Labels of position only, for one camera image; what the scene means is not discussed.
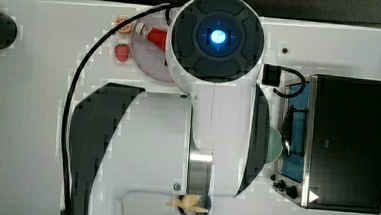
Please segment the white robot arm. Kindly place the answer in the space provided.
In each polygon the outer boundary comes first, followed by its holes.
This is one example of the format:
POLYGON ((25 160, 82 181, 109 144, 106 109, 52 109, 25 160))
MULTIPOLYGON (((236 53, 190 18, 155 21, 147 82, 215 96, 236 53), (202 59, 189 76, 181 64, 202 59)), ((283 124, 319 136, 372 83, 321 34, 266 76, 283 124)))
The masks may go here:
POLYGON ((178 95, 119 85, 113 136, 93 160, 82 215, 123 215, 133 192, 235 197, 261 172, 269 104, 258 85, 266 35, 243 0, 190 0, 167 32, 178 95))

